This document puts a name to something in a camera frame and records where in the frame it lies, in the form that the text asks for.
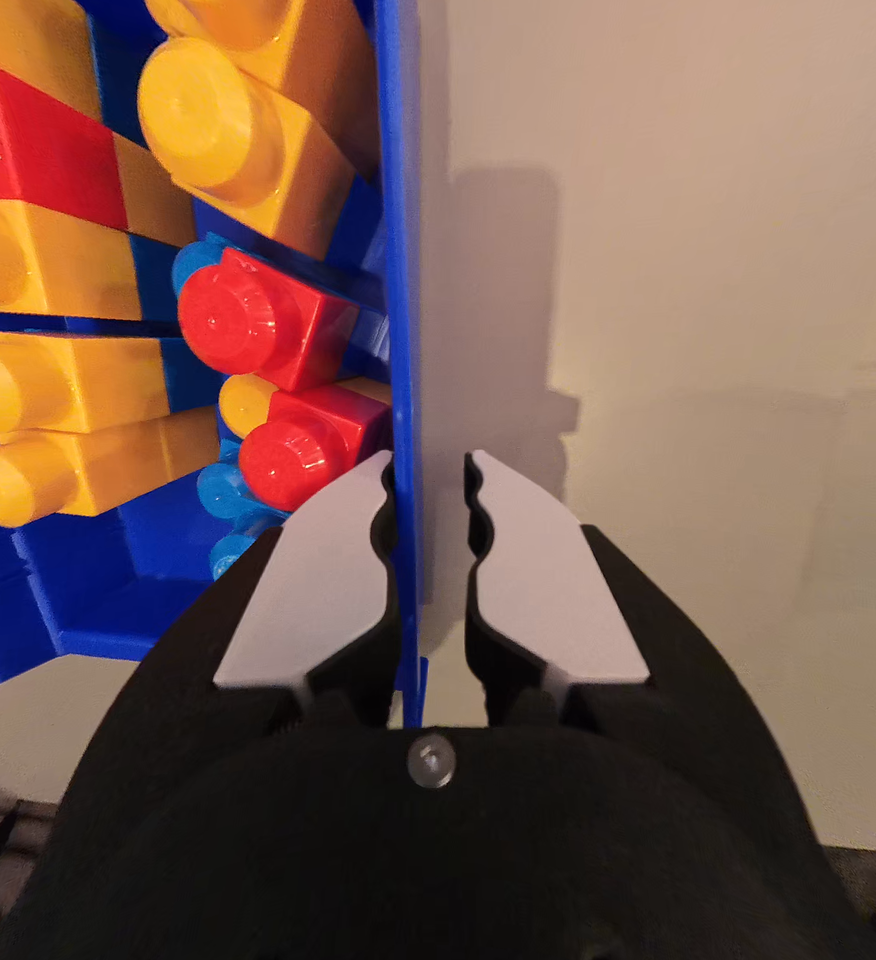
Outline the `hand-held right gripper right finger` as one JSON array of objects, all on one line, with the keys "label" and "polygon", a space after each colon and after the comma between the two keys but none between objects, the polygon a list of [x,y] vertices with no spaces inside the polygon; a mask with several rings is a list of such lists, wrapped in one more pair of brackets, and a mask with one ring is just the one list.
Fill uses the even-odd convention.
[{"label": "hand-held right gripper right finger", "polygon": [[475,569],[479,625],[541,665],[546,689],[647,681],[647,663],[580,522],[487,451],[473,451],[469,463],[475,509],[491,526]]}]

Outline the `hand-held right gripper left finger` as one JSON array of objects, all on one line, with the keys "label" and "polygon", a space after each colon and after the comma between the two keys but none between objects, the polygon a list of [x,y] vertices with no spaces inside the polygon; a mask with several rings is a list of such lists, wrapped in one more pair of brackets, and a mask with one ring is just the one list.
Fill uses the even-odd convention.
[{"label": "hand-held right gripper left finger", "polygon": [[393,460],[372,454],[284,523],[216,687],[313,689],[310,674],[385,622],[396,587]]}]

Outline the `plain blue object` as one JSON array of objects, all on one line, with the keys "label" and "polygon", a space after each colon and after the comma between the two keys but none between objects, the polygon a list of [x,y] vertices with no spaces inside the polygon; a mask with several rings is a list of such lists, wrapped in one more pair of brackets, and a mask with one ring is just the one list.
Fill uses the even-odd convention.
[{"label": "plain blue object", "polygon": [[[376,164],[348,189],[321,258],[266,239],[170,183],[144,137],[137,90],[182,2],[0,2],[0,330],[174,338],[176,300],[225,248],[358,306],[340,378],[388,410],[403,630],[396,689],[422,722],[419,39],[411,2],[344,2],[372,60]],[[266,508],[225,422],[227,374],[208,373],[217,459],[93,518],[0,529],[0,683],[57,656],[137,662],[213,580],[291,511]]]}]

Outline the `pile of toy blocks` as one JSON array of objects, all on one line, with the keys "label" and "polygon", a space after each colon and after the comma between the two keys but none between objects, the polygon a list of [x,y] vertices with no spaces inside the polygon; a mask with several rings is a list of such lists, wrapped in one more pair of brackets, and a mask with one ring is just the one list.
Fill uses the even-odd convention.
[{"label": "pile of toy blocks", "polygon": [[[137,106],[170,183],[304,255],[325,256],[376,164],[372,60],[344,2],[182,2],[196,30],[147,60]],[[91,519],[206,469],[207,374],[228,375],[239,468],[300,507],[380,442],[384,400],[340,378],[358,306],[228,246],[176,300],[183,338],[0,330],[0,529]]]}]

